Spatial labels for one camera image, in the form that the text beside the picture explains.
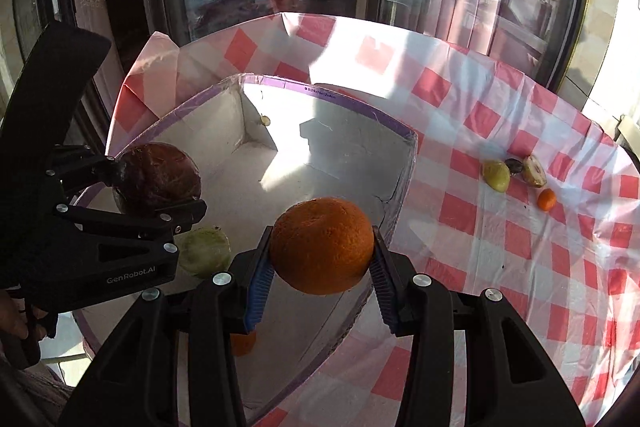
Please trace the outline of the person's left hand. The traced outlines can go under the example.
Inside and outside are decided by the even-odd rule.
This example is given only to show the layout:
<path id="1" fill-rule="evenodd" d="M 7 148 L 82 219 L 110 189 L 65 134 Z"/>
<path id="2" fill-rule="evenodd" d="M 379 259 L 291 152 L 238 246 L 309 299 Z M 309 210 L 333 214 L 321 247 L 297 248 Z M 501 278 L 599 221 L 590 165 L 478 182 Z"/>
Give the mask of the person's left hand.
<path id="1" fill-rule="evenodd" d="M 32 307 L 32 313 L 36 319 L 42 319 L 47 315 L 47 312 L 34 307 Z M 29 336 L 27 324 L 21 316 L 21 313 L 18 312 L 16 302 L 6 291 L 1 291 L 0 293 L 0 326 L 2 332 L 8 333 L 14 337 L 26 339 Z M 43 340 L 47 335 L 46 329 L 42 325 L 36 324 L 36 339 L 38 341 Z"/>

